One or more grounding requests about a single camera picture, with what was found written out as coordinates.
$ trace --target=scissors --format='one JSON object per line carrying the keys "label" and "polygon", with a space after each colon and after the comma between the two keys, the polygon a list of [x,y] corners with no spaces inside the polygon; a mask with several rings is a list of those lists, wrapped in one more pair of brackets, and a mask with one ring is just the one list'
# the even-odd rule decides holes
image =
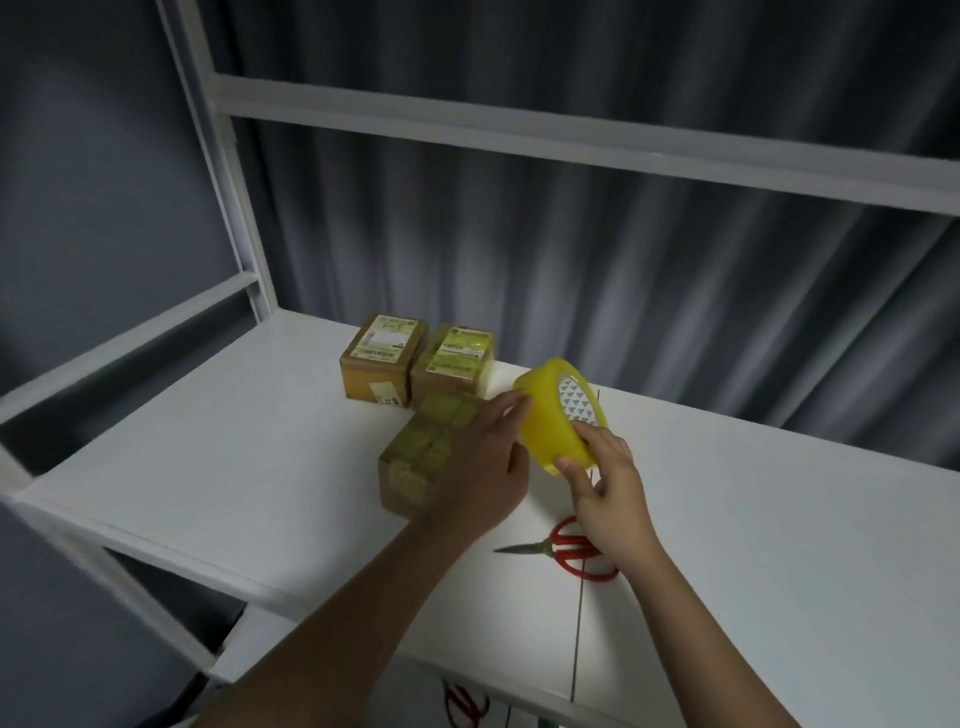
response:
{"label": "scissors", "polygon": [[444,707],[446,708],[446,719],[450,722],[451,728],[460,728],[460,723],[453,719],[453,712],[450,710],[451,704],[455,705],[461,714],[470,721],[469,728],[479,728],[480,721],[490,712],[490,699],[485,695],[483,699],[484,704],[481,708],[466,688],[444,680]]}
{"label": "scissors", "polygon": [[[620,573],[617,567],[613,567],[613,571],[607,573],[590,573],[589,571],[570,566],[571,561],[587,560],[592,559],[594,556],[603,555],[600,553],[600,549],[594,546],[586,536],[569,536],[561,533],[564,528],[576,521],[576,516],[570,516],[568,519],[563,519],[557,523],[557,525],[553,527],[553,530],[550,531],[550,535],[543,539],[543,541],[538,541],[535,544],[519,544],[517,546],[495,548],[493,553],[543,553],[577,578],[586,579],[587,581],[611,581]],[[554,548],[554,546],[573,546],[573,548]]]}

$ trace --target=hand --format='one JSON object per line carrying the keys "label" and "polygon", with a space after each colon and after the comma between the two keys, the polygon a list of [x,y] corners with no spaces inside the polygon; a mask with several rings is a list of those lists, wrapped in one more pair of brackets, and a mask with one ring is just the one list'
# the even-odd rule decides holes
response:
{"label": "hand", "polygon": [[600,481],[594,488],[586,471],[567,458],[558,457],[554,465],[570,484],[584,535],[620,570],[626,570],[660,551],[634,456],[623,438],[608,429],[572,424],[596,458]]}
{"label": "hand", "polygon": [[530,455],[516,438],[531,404],[513,390],[483,405],[455,439],[428,513],[456,520],[478,539],[514,512],[530,479]]}

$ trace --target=white metal frame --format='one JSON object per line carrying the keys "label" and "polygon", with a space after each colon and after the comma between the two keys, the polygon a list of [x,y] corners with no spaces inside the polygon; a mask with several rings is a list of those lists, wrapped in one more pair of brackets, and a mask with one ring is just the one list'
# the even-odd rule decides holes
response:
{"label": "white metal frame", "polygon": [[[231,116],[960,214],[960,162],[230,76],[214,68],[197,0],[157,0],[157,7],[239,273],[0,398],[0,424],[242,290],[258,323],[276,310]],[[0,448],[0,496],[25,488],[30,480]],[[47,523],[33,526],[198,669],[209,672],[210,652],[104,549],[54,533]]]}

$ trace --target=cardboard box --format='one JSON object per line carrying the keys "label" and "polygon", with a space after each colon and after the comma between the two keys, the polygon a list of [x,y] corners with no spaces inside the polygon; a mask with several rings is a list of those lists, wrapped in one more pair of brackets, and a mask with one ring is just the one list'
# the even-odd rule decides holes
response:
{"label": "cardboard box", "polygon": [[493,344],[492,331],[441,325],[410,372],[413,406],[419,407],[432,392],[459,390],[484,398],[493,366]]}
{"label": "cardboard box", "polygon": [[480,398],[459,390],[433,393],[420,404],[377,463],[384,508],[412,519],[430,502],[454,436],[482,404]]}
{"label": "cardboard box", "polygon": [[411,363],[425,335],[425,321],[374,313],[340,357],[347,397],[407,406]]}

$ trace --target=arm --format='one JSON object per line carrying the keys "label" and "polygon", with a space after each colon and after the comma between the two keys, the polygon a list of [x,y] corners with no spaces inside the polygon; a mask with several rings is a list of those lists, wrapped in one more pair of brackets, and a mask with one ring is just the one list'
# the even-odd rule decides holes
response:
{"label": "arm", "polygon": [[195,728],[352,724],[430,592],[526,495],[529,459],[516,436],[529,404],[519,392],[486,404],[455,445],[431,506],[204,712]]}
{"label": "arm", "polygon": [[797,728],[667,555],[647,510],[626,442],[574,423],[600,466],[596,489],[576,463],[558,458],[584,533],[634,590],[689,728]]}

